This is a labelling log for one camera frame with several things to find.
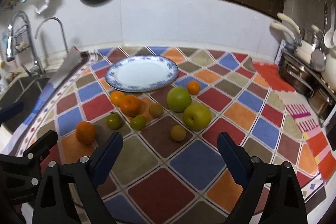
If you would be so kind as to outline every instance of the chrome faucet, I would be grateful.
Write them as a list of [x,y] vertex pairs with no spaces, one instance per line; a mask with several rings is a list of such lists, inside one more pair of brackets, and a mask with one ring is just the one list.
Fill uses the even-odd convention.
[[29,76],[33,76],[33,75],[40,75],[42,76],[44,74],[44,69],[42,67],[41,61],[39,59],[39,57],[36,54],[36,49],[33,43],[33,39],[32,39],[32,33],[31,33],[31,27],[30,27],[30,22],[29,22],[29,18],[27,16],[27,14],[24,11],[18,11],[16,12],[13,16],[12,19],[10,21],[10,24],[8,25],[8,42],[7,42],[7,50],[6,50],[6,56],[7,56],[7,62],[13,61],[15,59],[15,45],[14,45],[14,39],[13,39],[13,34],[14,34],[14,29],[13,29],[13,25],[15,20],[21,17],[23,19],[23,21],[25,22],[26,25],[26,31],[27,31],[27,35],[28,35],[28,42],[29,45],[31,47],[31,52],[33,54],[33,58],[34,58],[34,66],[28,70],[23,64],[22,67],[25,69],[25,71],[28,73]]
[[64,34],[63,24],[62,24],[61,20],[60,20],[59,18],[57,18],[57,17],[47,17],[47,18],[43,19],[42,22],[40,23],[40,25],[38,25],[38,27],[37,27],[37,29],[36,29],[35,39],[37,39],[37,34],[39,33],[39,30],[40,30],[42,24],[43,24],[44,22],[46,22],[47,20],[49,20],[49,19],[56,20],[56,21],[59,23],[59,25],[60,25],[60,27],[61,27],[62,38],[63,38],[63,43],[64,43],[64,46],[65,46],[65,50],[67,51],[67,54],[69,54],[69,49],[68,49],[67,41],[66,41],[66,39],[65,39],[65,34]]

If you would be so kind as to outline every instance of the wire basket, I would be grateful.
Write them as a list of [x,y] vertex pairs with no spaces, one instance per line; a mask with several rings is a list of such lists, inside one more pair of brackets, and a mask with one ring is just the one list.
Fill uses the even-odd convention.
[[28,26],[23,25],[20,27],[12,38],[14,41],[15,54],[19,54],[30,47]]

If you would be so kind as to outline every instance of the white plate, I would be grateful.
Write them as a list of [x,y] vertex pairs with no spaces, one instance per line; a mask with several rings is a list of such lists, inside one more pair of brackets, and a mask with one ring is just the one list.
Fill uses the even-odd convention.
[[172,83],[179,69],[162,56],[141,55],[128,57],[113,64],[106,72],[106,82],[116,90],[145,92]]

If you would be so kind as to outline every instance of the blue floral plate rim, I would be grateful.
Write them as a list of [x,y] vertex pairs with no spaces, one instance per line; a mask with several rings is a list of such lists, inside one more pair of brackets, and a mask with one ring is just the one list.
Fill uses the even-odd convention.
[[[136,61],[139,59],[141,60],[155,59],[156,61],[167,62],[168,68],[169,70],[171,70],[171,72],[168,75],[167,80],[153,83],[143,88],[141,88],[140,86],[131,86],[129,88],[126,88],[121,83],[119,83],[117,80],[112,80],[113,75],[111,76],[110,74],[113,73],[113,71],[116,70],[118,67],[122,66],[125,63],[125,61],[128,60],[128,62],[132,62],[132,61]],[[176,80],[178,75],[179,75],[179,68],[174,61],[166,57],[158,56],[158,55],[138,55],[138,56],[126,57],[112,64],[105,73],[105,80],[115,90],[124,91],[124,92],[147,92],[147,91],[153,91],[153,90],[163,88],[164,86],[173,83]]]

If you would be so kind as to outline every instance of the stainless steel sink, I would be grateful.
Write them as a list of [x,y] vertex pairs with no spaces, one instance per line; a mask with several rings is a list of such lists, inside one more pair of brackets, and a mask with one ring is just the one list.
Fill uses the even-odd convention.
[[53,74],[53,72],[48,72],[43,77],[21,77],[15,81],[1,98],[0,109],[10,106],[16,101],[24,103],[24,110],[22,112],[3,123],[9,132],[13,133],[31,113],[43,88]]

